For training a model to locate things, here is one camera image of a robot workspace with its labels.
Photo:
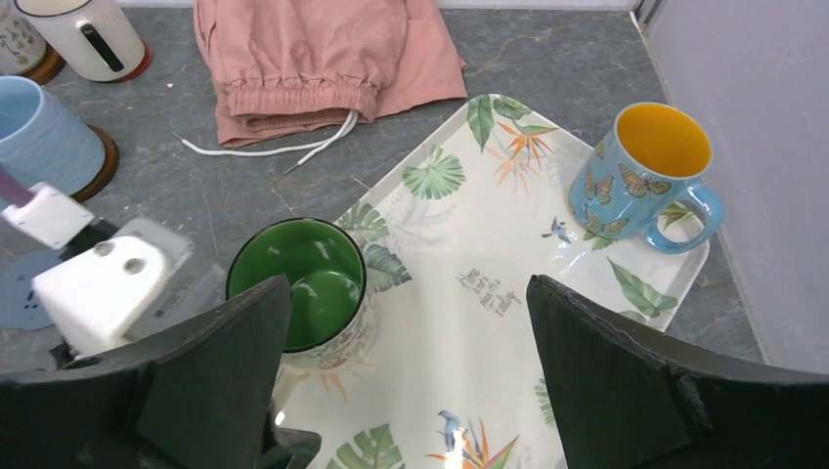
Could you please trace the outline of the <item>white mug black rim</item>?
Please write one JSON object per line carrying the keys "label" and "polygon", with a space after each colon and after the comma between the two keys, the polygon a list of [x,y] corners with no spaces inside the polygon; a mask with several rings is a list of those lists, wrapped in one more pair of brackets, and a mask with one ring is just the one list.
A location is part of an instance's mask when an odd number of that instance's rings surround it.
{"label": "white mug black rim", "polygon": [[143,59],[143,39],[113,0],[16,0],[14,6],[90,81],[109,83]]}

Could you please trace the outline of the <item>floral leaf print tray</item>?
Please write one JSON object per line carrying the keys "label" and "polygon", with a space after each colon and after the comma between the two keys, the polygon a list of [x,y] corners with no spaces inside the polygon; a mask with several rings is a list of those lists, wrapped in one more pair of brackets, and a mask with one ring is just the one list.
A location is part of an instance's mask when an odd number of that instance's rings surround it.
{"label": "floral leaf print tray", "polygon": [[307,377],[285,424],[316,468],[563,468],[526,288],[555,278],[664,330],[704,266],[585,232],[566,192],[591,148],[522,103],[471,99],[339,225],[361,245],[378,332],[358,362]]}

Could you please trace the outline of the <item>blue butterfly mug orange inside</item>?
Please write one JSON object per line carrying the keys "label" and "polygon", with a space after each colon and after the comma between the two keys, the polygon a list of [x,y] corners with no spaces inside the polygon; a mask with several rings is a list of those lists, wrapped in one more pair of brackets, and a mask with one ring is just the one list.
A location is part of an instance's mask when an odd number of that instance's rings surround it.
{"label": "blue butterfly mug orange inside", "polygon": [[[592,238],[641,235],[659,252],[681,254],[712,237],[724,218],[719,198],[702,182],[712,160],[710,139],[692,117],[665,104],[632,104],[592,150],[571,184],[568,203]],[[658,227],[673,203],[702,224],[688,241],[671,240]]]}

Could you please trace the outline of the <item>floral mug green inside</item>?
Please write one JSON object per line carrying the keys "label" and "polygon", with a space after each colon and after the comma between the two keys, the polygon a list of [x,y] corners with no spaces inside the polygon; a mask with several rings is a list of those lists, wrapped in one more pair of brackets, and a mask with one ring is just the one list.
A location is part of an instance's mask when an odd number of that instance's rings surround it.
{"label": "floral mug green inside", "polygon": [[225,296],[279,275],[290,285],[291,309],[272,393],[275,412],[284,409],[303,378],[331,378],[360,362],[378,332],[367,263],[357,241],[338,226],[294,218],[262,229],[236,254]]}

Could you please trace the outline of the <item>white mug orange inside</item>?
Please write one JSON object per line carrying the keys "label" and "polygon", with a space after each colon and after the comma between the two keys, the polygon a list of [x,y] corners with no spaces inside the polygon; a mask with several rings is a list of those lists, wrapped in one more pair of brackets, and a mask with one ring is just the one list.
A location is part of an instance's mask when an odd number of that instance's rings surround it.
{"label": "white mug orange inside", "polygon": [[12,1],[1,0],[1,74],[25,73],[46,55],[47,43]]}

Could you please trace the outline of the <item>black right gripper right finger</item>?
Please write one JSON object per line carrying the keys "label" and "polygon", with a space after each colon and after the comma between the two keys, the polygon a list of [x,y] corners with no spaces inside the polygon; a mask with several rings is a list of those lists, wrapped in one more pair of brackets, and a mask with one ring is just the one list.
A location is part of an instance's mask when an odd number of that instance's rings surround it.
{"label": "black right gripper right finger", "polygon": [[828,378],[680,341],[547,276],[526,299],[571,468],[824,468]]}

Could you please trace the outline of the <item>light blue ceramic mug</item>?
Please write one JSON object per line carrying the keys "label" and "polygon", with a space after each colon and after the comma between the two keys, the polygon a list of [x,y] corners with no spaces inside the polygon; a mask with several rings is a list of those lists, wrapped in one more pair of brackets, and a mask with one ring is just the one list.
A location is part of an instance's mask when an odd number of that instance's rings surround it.
{"label": "light blue ceramic mug", "polygon": [[111,181],[118,159],[109,134],[83,122],[38,83],[1,78],[1,168],[22,186],[45,182],[85,201]]}

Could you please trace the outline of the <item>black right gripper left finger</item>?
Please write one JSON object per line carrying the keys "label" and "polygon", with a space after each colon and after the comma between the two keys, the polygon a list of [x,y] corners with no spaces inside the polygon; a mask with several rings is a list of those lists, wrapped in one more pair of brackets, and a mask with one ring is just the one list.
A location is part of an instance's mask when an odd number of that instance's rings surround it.
{"label": "black right gripper left finger", "polygon": [[271,420],[283,276],[159,333],[1,378],[5,468],[284,468]]}

